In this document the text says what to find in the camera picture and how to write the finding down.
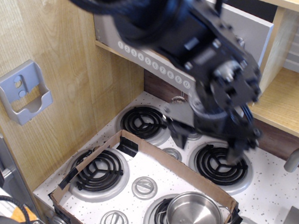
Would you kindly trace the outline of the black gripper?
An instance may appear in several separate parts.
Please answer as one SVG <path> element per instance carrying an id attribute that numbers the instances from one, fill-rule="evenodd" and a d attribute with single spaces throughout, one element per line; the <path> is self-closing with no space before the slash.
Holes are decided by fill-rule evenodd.
<path id="1" fill-rule="evenodd" d="M 224 140 L 228 143 L 226 161 L 237 163 L 245 150 L 256 148 L 262 131 L 254 125 L 250 108 L 240 106 L 244 115 L 235 109 L 207 111 L 198 100 L 183 104 L 165 105 L 163 121 L 169 128 L 174 143 L 184 149 L 191 132 Z"/>

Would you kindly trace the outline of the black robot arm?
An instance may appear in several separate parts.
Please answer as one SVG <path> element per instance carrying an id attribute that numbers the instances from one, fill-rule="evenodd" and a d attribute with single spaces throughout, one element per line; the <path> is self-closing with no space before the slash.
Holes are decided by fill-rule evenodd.
<path id="1" fill-rule="evenodd" d="M 221 18 L 225 0 L 69 0 L 110 15 L 121 39 L 150 48 L 195 79 L 189 101 L 169 104 L 164 123 L 178 147 L 195 131 L 228 143 L 234 163 L 255 148 L 261 132 L 248 103 L 259 98 L 261 72 Z"/>

